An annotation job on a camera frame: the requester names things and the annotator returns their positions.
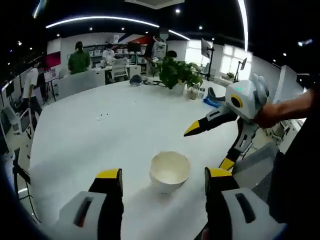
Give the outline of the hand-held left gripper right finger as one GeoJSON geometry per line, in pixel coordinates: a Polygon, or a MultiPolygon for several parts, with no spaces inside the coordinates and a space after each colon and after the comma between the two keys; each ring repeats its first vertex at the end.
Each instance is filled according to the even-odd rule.
{"type": "Polygon", "coordinates": [[[285,228],[251,189],[240,188],[231,172],[204,169],[208,240],[275,240],[285,228]]]}

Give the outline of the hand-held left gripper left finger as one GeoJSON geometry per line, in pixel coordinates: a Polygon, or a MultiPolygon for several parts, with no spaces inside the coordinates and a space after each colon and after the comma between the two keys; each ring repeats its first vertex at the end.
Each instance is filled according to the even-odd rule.
{"type": "Polygon", "coordinates": [[[54,239],[119,240],[123,213],[122,169],[104,170],[60,209],[54,239]]]}

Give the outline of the person's right hand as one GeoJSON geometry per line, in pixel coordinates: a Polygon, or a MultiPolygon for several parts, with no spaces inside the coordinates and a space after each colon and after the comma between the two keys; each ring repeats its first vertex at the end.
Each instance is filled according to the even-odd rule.
{"type": "Polygon", "coordinates": [[[285,118],[282,104],[268,103],[258,111],[253,121],[258,124],[259,127],[267,129],[283,121],[285,118]]]}

